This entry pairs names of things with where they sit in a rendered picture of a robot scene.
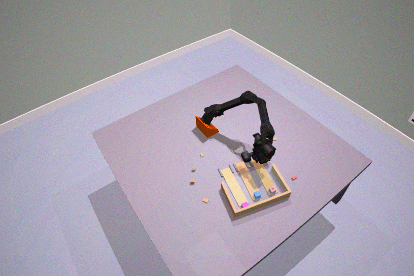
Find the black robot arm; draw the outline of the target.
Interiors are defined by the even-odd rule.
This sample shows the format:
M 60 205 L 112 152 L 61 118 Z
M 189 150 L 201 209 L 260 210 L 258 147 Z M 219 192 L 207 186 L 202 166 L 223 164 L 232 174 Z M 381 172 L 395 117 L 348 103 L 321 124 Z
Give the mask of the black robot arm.
M 256 103 L 258 106 L 259 116 L 260 116 L 260 134 L 255 133 L 253 135 L 254 139 L 254 147 L 259 149 L 260 151 L 255 154 L 258 157 L 259 163 L 264 164 L 271 160 L 271 157 L 274 155 L 276 148 L 272 145 L 273 137 L 275 135 L 275 131 L 273 126 L 269 121 L 269 116 L 266 108 L 266 101 L 262 98 L 257 97 L 256 94 L 252 93 L 251 91 L 246 91 L 242 93 L 242 95 L 238 98 L 230 100 L 228 102 L 222 104 L 214 104 L 210 107 L 204 108 L 204 115 L 200 120 L 210 125 L 213 118 L 217 116 L 224 115 L 224 111 L 237 107 L 242 104 L 252 104 Z M 268 139 L 266 139 L 268 138 Z

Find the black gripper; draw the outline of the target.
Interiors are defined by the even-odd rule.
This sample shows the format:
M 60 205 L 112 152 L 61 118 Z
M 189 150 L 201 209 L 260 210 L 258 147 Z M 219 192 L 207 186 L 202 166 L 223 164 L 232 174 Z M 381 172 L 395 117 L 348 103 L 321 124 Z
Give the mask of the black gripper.
M 258 160 L 258 157 L 256 157 L 256 156 L 255 156 L 255 154 L 256 154 L 257 152 L 259 152 L 260 150 L 259 150 L 259 149 L 256 149 L 256 148 L 254 147 L 254 144 L 253 144 L 253 149 L 252 149 L 252 151 L 253 151 L 253 152 L 251 152 L 251 153 L 249 153 L 248 151 L 246 151 L 246 152 L 243 152 L 243 153 L 241 154 L 241 156 L 242 156 L 242 158 L 243 158 L 244 162 L 249 162 L 249 161 L 251 161 L 251 157 L 253 158 L 253 160 L 255 160 L 255 161 L 256 161 L 256 163 L 259 161 L 259 160 Z

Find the pale yellow flat strip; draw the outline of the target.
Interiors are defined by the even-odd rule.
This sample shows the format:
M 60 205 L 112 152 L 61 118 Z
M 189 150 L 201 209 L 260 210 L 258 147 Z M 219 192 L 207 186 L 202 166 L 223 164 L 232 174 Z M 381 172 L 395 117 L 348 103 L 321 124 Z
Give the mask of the pale yellow flat strip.
M 221 173 L 222 173 L 225 180 L 234 178 L 234 175 L 233 175 L 233 173 L 232 173 L 232 171 L 229 167 L 221 170 Z

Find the yellow crosshatched strip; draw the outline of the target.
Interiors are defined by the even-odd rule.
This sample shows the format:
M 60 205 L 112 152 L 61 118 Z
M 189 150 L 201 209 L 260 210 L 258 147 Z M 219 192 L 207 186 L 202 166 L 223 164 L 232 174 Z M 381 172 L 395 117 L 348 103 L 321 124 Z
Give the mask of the yellow crosshatched strip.
M 251 159 L 251 162 L 252 162 L 255 170 L 264 167 L 264 165 L 263 164 L 260 164 L 259 161 L 256 163 L 255 160 Z

